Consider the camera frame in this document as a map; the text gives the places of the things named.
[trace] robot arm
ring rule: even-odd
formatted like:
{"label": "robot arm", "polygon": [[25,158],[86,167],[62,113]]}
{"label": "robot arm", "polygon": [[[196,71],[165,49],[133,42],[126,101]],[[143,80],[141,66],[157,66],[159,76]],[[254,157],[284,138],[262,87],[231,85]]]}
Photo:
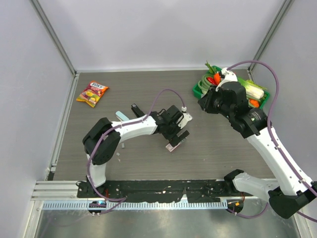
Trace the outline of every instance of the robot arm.
{"label": "robot arm", "polygon": [[[277,181],[255,178],[242,170],[235,170],[226,175],[224,179],[231,191],[247,192],[261,198],[269,202],[278,215],[289,218],[311,202],[315,196],[302,181],[299,181],[281,156],[269,136],[266,114],[261,109],[248,106],[246,90],[232,74],[226,68],[222,69],[221,75],[224,83],[218,87],[210,87],[207,94],[198,103],[207,113],[224,115],[233,129],[246,138],[260,153]],[[279,140],[275,129],[272,127],[271,130],[274,137]],[[317,182],[313,182],[299,168],[281,143],[279,145],[304,180],[317,191]]]}
{"label": "robot arm", "polygon": [[189,132],[185,131],[178,136],[187,122],[192,120],[192,117],[187,112],[179,111],[174,105],[168,110],[161,110],[159,113],[151,112],[146,119],[146,115],[135,104],[132,105],[132,110],[139,118],[124,122],[110,122],[107,118],[102,118],[83,139],[85,152],[89,159],[103,133],[111,127],[125,124],[125,126],[121,126],[107,135],[91,161],[90,173],[95,187],[99,187],[105,183],[106,163],[112,158],[119,143],[140,135],[160,133],[169,141],[172,147],[175,147],[189,135]]}

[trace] red snack package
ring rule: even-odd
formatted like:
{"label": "red snack package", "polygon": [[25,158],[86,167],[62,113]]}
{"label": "red snack package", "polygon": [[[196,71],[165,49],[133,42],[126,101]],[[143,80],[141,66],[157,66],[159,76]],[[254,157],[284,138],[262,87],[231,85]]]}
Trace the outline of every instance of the red snack package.
{"label": "red snack package", "polygon": [[91,81],[85,90],[77,97],[76,101],[86,102],[89,106],[95,107],[109,87],[103,86],[96,81]]}

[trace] red chili pepper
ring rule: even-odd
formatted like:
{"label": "red chili pepper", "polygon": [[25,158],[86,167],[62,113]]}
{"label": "red chili pepper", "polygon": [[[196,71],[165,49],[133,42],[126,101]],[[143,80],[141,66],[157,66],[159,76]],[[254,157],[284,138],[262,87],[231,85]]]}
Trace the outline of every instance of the red chili pepper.
{"label": "red chili pepper", "polygon": [[207,77],[207,80],[208,80],[209,83],[212,83],[213,85],[217,85],[216,81],[213,78]]}

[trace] gray wall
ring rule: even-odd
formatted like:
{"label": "gray wall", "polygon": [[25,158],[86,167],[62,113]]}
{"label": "gray wall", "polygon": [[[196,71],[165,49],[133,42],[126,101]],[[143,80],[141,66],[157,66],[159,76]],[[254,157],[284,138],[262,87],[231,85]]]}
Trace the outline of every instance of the gray wall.
{"label": "gray wall", "polygon": [[[280,81],[273,125],[294,160],[314,180],[317,180],[316,9],[316,0],[295,1],[261,58],[276,70]],[[257,66],[254,77],[274,95],[275,83],[269,71]],[[304,211],[317,218],[317,201]],[[317,234],[317,227],[311,225]]]}
{"label": "gray wall", "polygon": [[19,237],[72,76],[27,0],[0,3],[0,233]]}
{"label": "gray wall", "polygon": [[283,0],[40,0],[78,70],[253,58]]}

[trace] carrot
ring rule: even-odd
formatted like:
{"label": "carrot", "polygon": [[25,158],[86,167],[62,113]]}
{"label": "carrot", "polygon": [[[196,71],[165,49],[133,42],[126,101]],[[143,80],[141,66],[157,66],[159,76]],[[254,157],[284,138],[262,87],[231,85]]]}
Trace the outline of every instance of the carrot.
{"label": "carrot", "polygon": [[216,84],[219,85],[219,83],[220,83],[220,81],[221,81],[219,73],[216,73],[216,74],[213,76],[213,79],[216,81]]}
{"label": "carrot", "polygon": [[249,102],[256,108],[260,107],[259,102],[257,100],[249,99]]}

